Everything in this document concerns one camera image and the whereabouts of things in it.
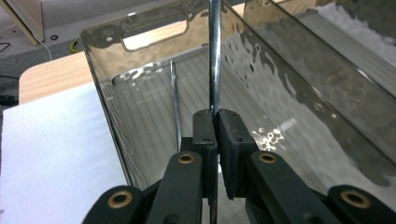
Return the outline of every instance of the thin metal rod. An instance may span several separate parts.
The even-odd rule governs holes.
[[[181,128],[180,128],[180,110],[178,108],[178,94],[177,94],[177,77],[175,72],[175,62],[171,61],[171,82],[172,82],[172,94],[174,101],[175,110],[175,126],[176,126],[176,137],[177,137],[177,152],[180,152],[181,145]]]
[[[220,103],[221,0],[209,0],[209,110],[212,118]]]

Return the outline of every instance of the white paper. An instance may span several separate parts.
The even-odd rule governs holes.
[[[81,223],[126,185],[93,83],[4,111],[1,222]]]

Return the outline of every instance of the screw hole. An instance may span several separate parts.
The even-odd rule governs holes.
[[[50,40],[57,40],[57,39],[58,39],[58,36],[57,36],[57,35],[52,35],[49,39],[50,39]]]
[[[132,193],[127,190],[120,190],[115,192],[107,200],[107,205],[111,208],[118,209],[125,207],[132,201]]]
[[[274,163],[276,162],[276,157],[274,157],[273,155],[269,154],[269,153],[262,153],[259,156],[260,160],[265,162],[265,163]]]
[[[359,208],[368,208],[370,207],[369,199],[358,193],[355,190],[344,190],[341,192],[341,198],[349,203],[352,206],[359,207]]]
[[[188,164],[194,161],[194,157],[190,154],[184,154],[178,157],[180,163]]]

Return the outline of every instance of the white cable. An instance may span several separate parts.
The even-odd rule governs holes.
[[[47,46],[46,46],[43,42],[41,42],[41,41],[39,41],[39,40],[37,40],[37,41],[38,41],[38,43],[40,43],[42,46],[44,46],[44,48],[47,49],[47,51],[49,52],[49,58],[50,58],[50,60],[52,61],[52,54],[50,54],[49,48],[47,48]]]

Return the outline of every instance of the black joint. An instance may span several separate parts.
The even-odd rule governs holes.
[[[192,151],[170,159],[147,223],[201,223],[202,158]]]
[[[192,137],[181,138],[180,151],[193,151]]]
[[[254,152],[247,168],[275,223],[341,223],[279,155]]]
[[[142,202],[143,194],[139,189],[129,186],[115,187],[100,196],[83,223],[142,223]]]
[[[370,193],[343,185],[329,190],[328,206],[343,223],[394,223],[396,214]]]
[[[214,204],[218,194],[218,142],[213,119],[208,110],[200,110],[192,117],[192,150],[204,160],[204,196],[210,205]]]
[[[227,196],[233,199],[245,191],[244,161],[247,155],[257,150],[254,139],[241,117],[226,109],[219,111],[219,154]]]

